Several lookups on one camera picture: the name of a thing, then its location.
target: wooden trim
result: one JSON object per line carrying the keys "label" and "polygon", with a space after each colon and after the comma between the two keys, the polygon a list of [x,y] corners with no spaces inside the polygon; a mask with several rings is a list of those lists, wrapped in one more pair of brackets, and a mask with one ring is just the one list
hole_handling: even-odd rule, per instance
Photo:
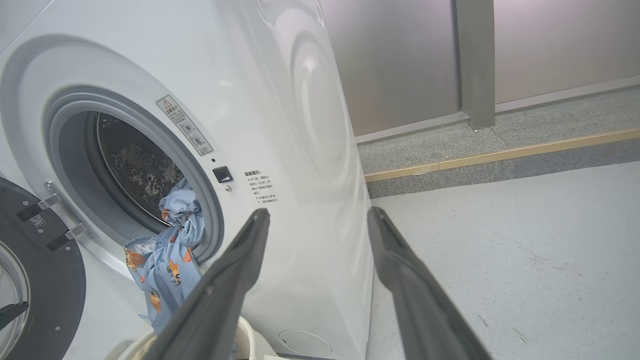
{"label": "wooden trim", "polygon": [[578,149],[579,147],[601,145],[603,143],[619,142],[624,140],[631,140],[640,138],[640,128],[629,129],[622,131],[613,131],[610,133],[595,134],[589,136],[582,136],[579,138],[571,138],[566,140],[560,140],[557,142],[541,143],[538,145],[531,145],[525,147],[519,147],[516,149],[509,149],[498,152],[491,152],[489,154],[468,156],[466,158],[453,159],[447,161],[441,161],[438,163],[431,163],[425,165],[419,165],[415,167],[399,168],[395,170],[375,172],[365,175],[365,180],[368,183],[373,181],[380,181],[386,179],[395,179],[397,177],[421,175],[427,172],[445,170],[450,168],[467,167],[471,165],[478,165],[483,163],[491,163],[494,161],[523,158],[525,156],[546,154],[555,151],[564,151],[570,149]]}

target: clothing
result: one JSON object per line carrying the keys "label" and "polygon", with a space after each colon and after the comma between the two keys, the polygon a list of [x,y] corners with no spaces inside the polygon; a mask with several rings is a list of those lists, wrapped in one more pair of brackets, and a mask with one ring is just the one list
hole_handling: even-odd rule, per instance
{"label": "clothing", "polygon": [[191,249],[204,234],[202,211],[186,179],[160,200],[159,207],[163,220],[171,226],[157,236],[135,238],[125,245],[129,272],[145,292],[156,334],[202,278]]}

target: metal frame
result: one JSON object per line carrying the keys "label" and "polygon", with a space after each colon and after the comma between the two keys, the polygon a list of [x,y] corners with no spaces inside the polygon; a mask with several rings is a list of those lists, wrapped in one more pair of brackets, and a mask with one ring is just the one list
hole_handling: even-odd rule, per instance
{"label": "metal frame", "polygon": [[452,0],[462,111],[473,129],[495,125],[495,33],[492,0]]}

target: warning label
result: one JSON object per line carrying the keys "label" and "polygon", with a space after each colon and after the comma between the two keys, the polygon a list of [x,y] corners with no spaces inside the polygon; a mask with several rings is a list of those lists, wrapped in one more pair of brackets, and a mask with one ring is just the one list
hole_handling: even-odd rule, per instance
{"label": "warning label", "polygon": [[202,133],[195,126],[193,121],[189,119],[187,114],[184,113],[182,108],[167,95],[160,99],[157,103],[158,107],[164,111],[166,116],[173,121],[173,123],[182,131],[184,136],[189,139],[189,142],[198,151],[200,155],[209,154],[213,151],[209,142],[202,136]]}
{"label": "warning label", "polygon": [[278,202],[274,184],[267,174],[264,174],[260,170],[251,170],[244,172],[244,177],[249,182],[253,197],[255,197],[255,201],[258,204]]}

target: washing machine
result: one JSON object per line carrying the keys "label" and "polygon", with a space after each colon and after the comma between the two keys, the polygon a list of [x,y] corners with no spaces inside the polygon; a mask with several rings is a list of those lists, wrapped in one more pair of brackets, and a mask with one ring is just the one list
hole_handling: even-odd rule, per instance
{"label": "washing machine", "polygon": [[6,348],[104,359],[146,333],[123,245],[167,226],[154,202],[186,177],[203,269],[253,210],[271,213],[241,314],[274,350],[364,359],[369,198],[318,1],[5,0],[0,14],[0,201],[21,237],[2,240],[0,280],[6,301],[31,301]]}

